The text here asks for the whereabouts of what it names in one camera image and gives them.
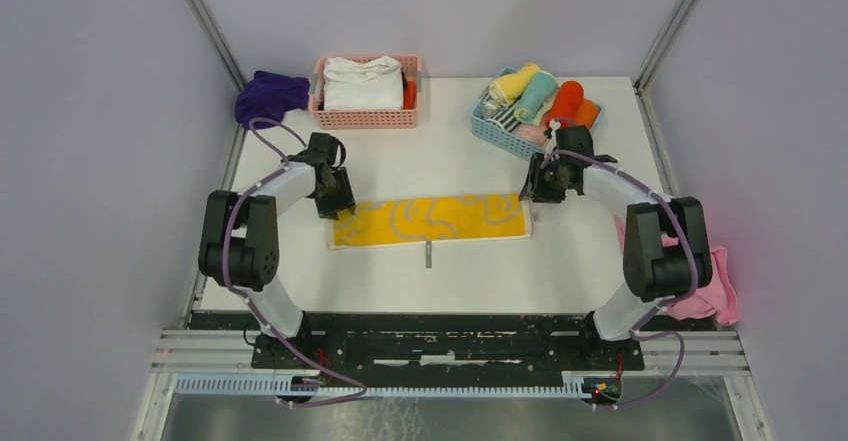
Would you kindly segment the yellow towel with grey pattern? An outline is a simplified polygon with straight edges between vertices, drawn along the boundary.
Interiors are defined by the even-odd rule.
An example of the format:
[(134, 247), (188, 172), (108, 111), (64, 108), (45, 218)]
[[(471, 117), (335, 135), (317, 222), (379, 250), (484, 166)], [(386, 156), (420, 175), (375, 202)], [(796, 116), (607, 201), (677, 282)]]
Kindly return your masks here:
[(533, 234), (529, 203), (516, 193), (367, 201), (331, 220), (331, 250), (523, 240)]

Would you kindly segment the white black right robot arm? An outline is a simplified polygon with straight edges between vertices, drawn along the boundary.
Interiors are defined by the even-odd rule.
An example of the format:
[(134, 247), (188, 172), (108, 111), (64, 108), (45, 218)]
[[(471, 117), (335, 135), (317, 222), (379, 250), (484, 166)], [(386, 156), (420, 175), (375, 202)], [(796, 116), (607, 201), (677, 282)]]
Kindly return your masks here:
[(519, 198), (558, 204), (570, 191), (600, 203), (624, 224), (623, 282), (587, 315), (577, 343), (580, 361), (602, 369), (617, 357), (616, 341), (637, 338), (656, 314), (710, 284), (710, 243), (698, 199), (656, 191), (615, 158), (595, 153), (584, 126), (558, 129), (554, 149), (531, 156)]

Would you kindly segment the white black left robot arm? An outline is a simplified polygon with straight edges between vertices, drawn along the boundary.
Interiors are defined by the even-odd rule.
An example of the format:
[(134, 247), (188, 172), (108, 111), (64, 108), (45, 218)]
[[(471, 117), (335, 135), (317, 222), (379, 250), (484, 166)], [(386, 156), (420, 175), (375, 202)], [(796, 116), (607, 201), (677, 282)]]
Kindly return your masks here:
[(303, 199), (321, 219), (355, 212), (343, 166), (346, 148), (327, 133), (310, 135), (306, 148), (241, 192), (216, 190), (207, 198), (198, 265), (201, 274), (236, 295), (260, 330), (280, 337), (278, 357), (293, 368), (313, 358), (313, 339), (300, 332), (304, 311), (277, 276), (281, 261), (278, 218)]

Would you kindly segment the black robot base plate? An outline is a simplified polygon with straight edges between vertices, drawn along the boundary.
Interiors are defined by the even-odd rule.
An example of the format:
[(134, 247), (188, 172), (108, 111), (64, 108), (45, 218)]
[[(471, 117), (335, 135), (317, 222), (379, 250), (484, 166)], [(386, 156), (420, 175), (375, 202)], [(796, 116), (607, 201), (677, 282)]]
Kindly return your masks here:
[(552, 387), (565, 371), (641, 371), (633, 340), (590, 341), (587, 315), (308, 312), (292, 344), (366, 387)]

